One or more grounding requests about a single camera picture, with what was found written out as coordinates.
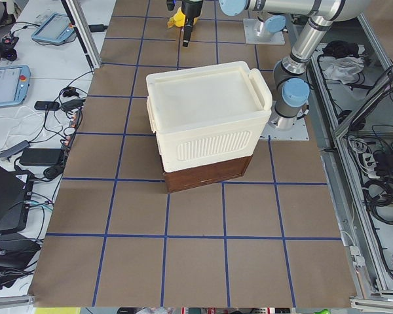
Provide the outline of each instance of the grid square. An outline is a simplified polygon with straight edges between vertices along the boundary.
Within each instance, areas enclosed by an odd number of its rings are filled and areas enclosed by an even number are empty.
[[[259,141],[253,152],[252,160],[243,177],[232,179],[237,182],[273,182],[271,157],[268,143]]]
[[[316,141],[271,142],[271,145],[278,182],[326,182]]]
[[[101,237],[48,236],[29,288],[35,307],[91,306],[102,244]]]
[[[109,238],[96,306],[159,305],[162,257],[163,239]]]
[[[280,237],[272,185],[225,184],[228,236]]]
[[[215,3],[217,1],[205,1],[202,10],[201,10],[201,16],[200,18],[209,18],[209,19],[215,19]]]
[[[215,41],[215,21],[199,20],[192,31],[193,41]]]
[[[226,43],[246,42],[244,27],[242,22],[217,21],[217,39]]]
[[[287,237],[341,236],[327,186],[281,185],[278,191]]]
[[[173,27],[168,29],[168,18],[148,18],[145,24],[145,39],[166,39],[177,41],[180,37],[181,29]]]
[[[135,74],[135,66],[103,64],[95,70],[88,94],[129,97]]]
[[[174,41],[144,41],[141,50],[140,65],[178,64],[178,44]]]
[[[350,307],[356,289],[342,241],[287,241],[287,250],[297,307]]]
[[[217,63],[217,49],[215,43],[198,43],[191,41],[189,47],[180,48],[180,67],[203,67]]]
[[[164,234],[167,193],[164,183],[118,182],[111,234]]]
[[[168,234],[222,236],[221,185],[210,184],[171,194]]]
[[[273,70],[276,63],[291,52],[290,40],[284,34],[286,43],[284,45],[257,44],[257,57],[261,70]]]
[[[104,234],[113,184],[112,181],[63,180],[47,231]]]
[[[281,240],[227,240],[227,252],[232,306],[292,307]]]
[[[176,13],[176,10],[179,8],[179,5],[175,7],[175,10],[173,12],[168,11],[167,6],[166,6],[166,1],[150,1],[150,7],[149,7],[149,14],[148,16],[150,17],[163,17],[167,18],[169,16],[173,16],[174,13]]]
[[[147,112],[147,100],[134,98],[130,105],[130,116],[126,132],[131,134],[153,134],[150,127],[149,113]]]
[[[117,1],[112,15],[145,16],[149,0]]]
[[[128,98],[88,97],[80,132],[124,133]]]
[[[143,36],[145,18],[125,18],[112,16],[107,29],[107,38],[135,38]]]
[[[147,83],[145,78],[147,75],[153,73],[163,73],[169,71],[176,71],[176,68],[168,68],[168,67],[138,67],[137,70],[137,79],[136,84],[134,86],[134,96],[135,97],[147,97],[149,92],[147,91]]]
[[[209,258],[201,258],[202,253]],[[168,240],[164,304],[224,307],[225,286],[223,240]]]
[[[220,63],[244,60],[249,68],[257,68],[255,46],[248,44],[218,44]]]
[[[125,137],[119,177],[121,179],[163,179],[156,137],[130,135]]]
[[[100,55],[103,62],[135,65],[141,41],[139,39],[106,39]]]
[[[122,136],[78,134],[71,148],[65,177],[115,178]]]

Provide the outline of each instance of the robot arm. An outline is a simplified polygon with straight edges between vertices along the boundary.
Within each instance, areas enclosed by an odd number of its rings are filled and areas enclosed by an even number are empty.
[[[219,0],[222,11],[230,16],[243,10],[292,13],[310,16],[282,67],[292,75],[305,72],[314,50],[333,22],[361,14],[371,0]]]

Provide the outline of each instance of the white plastic box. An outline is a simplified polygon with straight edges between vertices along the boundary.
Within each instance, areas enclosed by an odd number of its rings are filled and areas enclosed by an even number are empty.
[[[152,74],[147,88],[166,172],[251,156],[271,115],[271,91],[243,61]]]

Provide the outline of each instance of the white table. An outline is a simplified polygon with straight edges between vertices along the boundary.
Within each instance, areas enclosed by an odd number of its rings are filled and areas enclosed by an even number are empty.
[[[115,1],[116,0],[81,0],[80,2],[89,24],[107,25],[111,18]],[[46,11],[65,13],[61,2],[57,0],[30,0],[18,21],[35,23],[37,16]],[[21,28],[23,25],[25,24],[15,24],[12,30]],[[67,86],[72,79],[90,70],[78,39],[72,43],[67,43],[62,46],[41,46],[31,40],[30,36],[34,31],[34,28],[19,31],[16,34],[20,38],[16,45],[18,59],[14,62],[6,60],[0,63],[0,67],[25,64],[28,65],[31,70],[28,95],[23,104],[17,107],[0,109],[0,119],[2,119],[2,121],[7,121],[8,123],[9,120],[7,119],[14,118],[16,114],[19,113],[20,130],[23,130],[25,133],[24,136],[12,136],[7,138],[7,146],[4,147],[4,149],[19,143],[24,139],[32,140],[34,136],[28,134],[29,132],[26,130],[33,131],[36,129],[37,131],[34,132],[35,135],[39,132],[43,123],[44,114],[42,112],[35,111],[33,108],[36,101],[54,100],[54,98],[58,95],[58,92],[63,87]],[[100,51],[102,49],[105,33],[94,33],[93,38],[98,50]],[[91,80],[92,75],[87,75],[74,82],[72,86],[88,91]],[[27,115],[30,115],[30,117],[25,119],[22,118]],[[68,119],[63,112],[57,112],[56,116],[62,123],[63,127],[68,125]],[[3,143],[4,138],[8,134],[5,124],[3,125],[4,126],[0,128],[0,138],[2,139],[0,144]],[[55,131],[60,130],[60,125],[54,119],[52,113],[48,115],[47,128]],[[43,131],[37,140],[40,141],[48,139],[51,135],[52,133]],[[44,143],[32,144],[32,147],[44,148],[59,148],[60,146],[60,138],[58,136],[53,137],[51,140]],[[19,155],[20,154],[13,156],[9,162],[3,162],[0,160],[0,166],[8,171],[12,171],[13,160]],[[41,175],[45,167],[30,167],[27,169],[34,174]],[[50,183],[35,183],[33,191],[51,198],[57,188],[57,184],[58,178]],[[33,196],[32,200],[42,201],[39,196]],[[45,209],[45,223],[41,235],[39,235],[38,233],[41,229],[43,212],[41,208],[32,209],[28,215],[26,228],[20,232],[20,234],[25,237],[44,238],[50,216],[51,212]],[[38,256],[39,253],[34,256],[32,261],[37,259]],[[3,290],[0,290],[0,298],[25,296],[28,293],[31,280],[32,276],[18,279],[10,288],[3,288]]]
[[[81,5],[89,24],[107,25],[115,0],[82,0]],[[60,1],[30,0],[18,21],[35,23],[38,16],[54,12],[65,14]],[[26,24],[15,24],[12,30],[24,25]],[[18,59],[14,62],[3,60],[0,66],[26,64],[31,69],[32,77],[37,79],[74,79],[90,70],[78,39],[61,46],[41,46],[31,39],[34,31],[35,27],[29,27],[15,34],[20,38],[16,45]],[[92,36],[100,51],[105,33],[93,33]],[[84,76],[82,79],[90,80],[92,75]]]

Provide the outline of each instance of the tablet screen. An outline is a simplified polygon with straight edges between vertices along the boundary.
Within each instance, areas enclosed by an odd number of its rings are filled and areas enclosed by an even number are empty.
[[[36,36],[56,40],[66,30],[69,23],[70,20],[67,16],[55,15]]]
[[[20,67],[0,69],[0,103],[14,101],[21,70]]]

